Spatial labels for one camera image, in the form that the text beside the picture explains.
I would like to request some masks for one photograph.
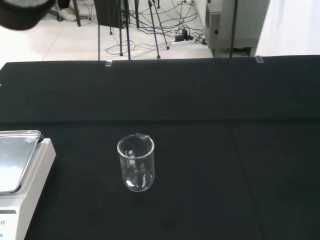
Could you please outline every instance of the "black pole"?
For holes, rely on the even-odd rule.
[[[160,55],[159,55],[159,48],[158,48],[158,42],[157,42],[157,35],[156,35],[156,29],[155,29],[155,22],[154,22],[154,17],[152,15],[152,4],[151,1],[148,0],[149,2],[149,8],[150,8],[150,15],[151,15],[151,20],[152,20],[152,26],[153,26],[153,33],[154,33],[154,39],[155,39],[155,45],[156,45],[156,51],[158,53],[158,56],[156,56],[157,59],[160,59]]]
[[[130,36],[129,36],[129,2],[128,2],[128,0],[124,0],[124,14],[125,14],[125,25],[126,25],[126,40],[127,40],[127,45],[128,45],[128,59],[131,60]]]
[[[124,54],[122,53],[122,30],[119,27],[119,35],[120,35],[120,56],[122,57]]]
[[[233,10],[233,19],[232,19],[232,32],[231,32],[231,46],[230,46],[229,58],[232,58],[232,56],[234,54],[236,23],[237,23],[237,12],[238,12],[238,0],[234,0],[234,10]]]
[[[119,15],[119,22],[118,22],[118,25],[119,25],[119,37],[120,37],[120,57],[122,57],[124,54],[122,52],[122,9],[121,9],[121,1],[118,2],[119,4],[119,12],[120,12],[120,15]]]
[[[98,60],[100,61],[100,24],[98,23]]]
[[[108,9],[110,9],[110,5],[109,5],[109,1],[106,2]],[[108,14],[108,18],[109,18],[109,24],[111,24],[111,14]]]
[[[155,0],[153,0],[153,5],[154,5],[154,8],[155,8],[156,15],[158,16],[158,20],[159,20],[159,23],[160,23],[160,28],[162,30],[162,34],[163,34],[164,41],[165,41],[165,44],[166,44],[166,49],[169,50],[170,47],[169,47],[169,45],[167,43],[166,35],[165,35],[164,29],[162,27],[161,21],[160,21],[160,17],[159,17],[159,13],[158,13],[158,10],[157,10],[156,4],[155,4]]]
[[[76,23],[78,24],[78,27],[81,27],[80,14],[79,14],[77,0],[72,0],[72,1],[73,1],[73,8],[74,8],[74,13],[75,13]]]
[[[140,22],[139,22],[139,4],[138,0],[134,0],[134,7],[135,7],[135,22],[136,22],[136,28],[140,28]]]

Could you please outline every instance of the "tripod stand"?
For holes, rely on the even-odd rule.
[[[155,28],[155,21],[154,21],[154,17],[153,17],[153,14],[152,14],[152,5],[154,5],[154,9],[155,9],[156,15],[157,15],[158,20],[159,20],[160,28],[162,30],[162,34],[163,34],[164,41],[165,41],[165,44],[166,44],[166,49],[169,50],[170,47],[168,45],[168,42],[167,42],[167,39],[166,39],[166,35],[165,35],[164,29],[162,27],[161,21],[160,21],[160,17],[159,17],[159,13],[158,13],[158,10],[157,10],[157,7],[156,7],[155,0],[152,0],[152,1],[153,1],[153,4],[151,3],[151,0],[148,0],[148,4],[149,4],[149,9],[150,9],[150,16],[151,16],[151,21],[152,21],[153,33],[154,33],[156,52],[158,54],[156,58],[160,59],[161,57],[159,55],[159,47],[158,47],[157,34],[156,34],[156,28]]]

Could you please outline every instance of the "metal stand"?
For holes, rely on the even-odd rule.
[[[121,9],[121,2],[119,2],[119,22],[118,22],[118,26],[119,26],[119,37],[120,37],[120,57],[122,57],[124,54],[122,52],[122,16],[121,16],[121,13],[122,13],[122,9]]]
[[[164,29],[163,29],[163,27],[162,27],[161,21],[160,21],[160,17],[159,17],[159,13],[158,13],[158,10],[157,10],[157,7],[156,7],[155,0],[152,0],[152,1],[153,1],[153,5],[154,5],[154,9],[155,9],[156,15],[157,15],[158,20],[159,20],[159,23],[160,23],[160,28],[161,28],[161,30],[162,30],[162,34],[163,34],[164,41],[165,41],[165,44],[166,44],[166,49],[169,50],[170,47],[169,47],[169,45],[168,45],[168,43],[167,43],[166,35],[165,35]]]
[[[120,35],[120,57],[122,57],[124,54],[122,52],[122,30],[121,30],[121,27],[119,27],[119,35]]]
[[[153,33],[154,33],[154,39],[155,39],[155,45],[156,45],[156,51],[158,53],[158,56],[156,57],[157,59],[160,59],[160,55],[159,55],[159,48],[158,48],[158,42],[157,42],[157,35],[156,35],[156,29],[155,29],[155,22],[154,22],[154,17],[152,15],[152,3],[151,0],[148,0],[149,3],[149,9],[150,9],[150,15],[151,15],[151,21],[152,21],[152,26],[153,26]]]
[[[78,27],[81,27],[80,15],[79,15],[79,9],[78,9],[77,0],[72,0],[72,1],[73,1],[73,6],[74,6],[74,13],[75,13],[75,18],[76,18],[76,23],[78,24]]]
[[[129,36],[129,2],[124,0],[124,14],[125,14],[125,25],[126,25],[126,40],[128,45],[128,59],[131,60],[130,56],[130,36]]]
[[[139,22],[139,4],[138,0],[134,0],[134,7],[135,7],[135,22],[136,22],[136,28],[140,28],[140,22]]]

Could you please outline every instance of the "tripod leg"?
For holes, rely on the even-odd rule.
[[[138,0],[134,0],[134,7],[135,7],[135,21],[136,21],[136,28],[140,28],[139,25],[139,4]]]
[[[78,27],[81,27],[79,8],[78,8],[77,0],[73,0],[73,7],[74,7],[76,23],[78,24]]]
[[[120,35],[120,56],[122,57],[124,54],[122,53],[122,30],[119,27],[119,35]]]
[[[150,8],[150,15],[151,15],[151,20],[152,20],[152,26],[153,26],[153,33],[154,33],[154,39],[155,39],[155,45],[156,45],[156,51],[158,53],[158,56],[156,56],[157,59],[160,59],[159,55],[159,48],[158,48],[158,42],[157,42],[157,35],[156,35],[156,29],[155,29],[155,22],[154,22],[154,17],[152,15],[152,4],[151,1],[149,0],[149,8]]]
[[[168,43],[167,43],[166,35],[165,35],[164,29],[163,29],[163,27],[162,27],[161,21],[160,21],[160,17],[159,17],[159,13],[158,13],[158,10],[157,10],[156,4],[155,4],[155,0],[153,0],[153,5],[154,5],[154,8],[155,8],[156,15],[158,16],[160,28],[161,28],[161,30],[162,30],[162,34],[163,34],[164,41],[165,41],[165,44],[166,44],[166,49],[169,50],[170,47],[169,47],[169,45],[168,45]]]
[[[128,59],[131,60],[130,56],[130,36],[129,36],[129,2],[124,0],[124,14],[125,14],[125,25],[126,25],[126,40],[128,45]]]
[[[98,60],[100,61],[100,24],[98,24]]]

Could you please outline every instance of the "black cloth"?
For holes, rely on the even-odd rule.
[[[0,105],[0,121],[319,118],[319,60],[141,60],[114,61],[112,67],[104,62],[8,63],[0,72],[0,102],[10,104]],[[313,77],[305,80],[306,74]],[[6,90],[17,85],[19,91]]]
[[[70,0],[58,0],[59,8],[67,9],[70,5]]]
[[[6,64],[0,129],[40,130],[57,153],[26,239],[318,240],[319,63]],[[155,143],[142,193],[117,154],[132,133]]]

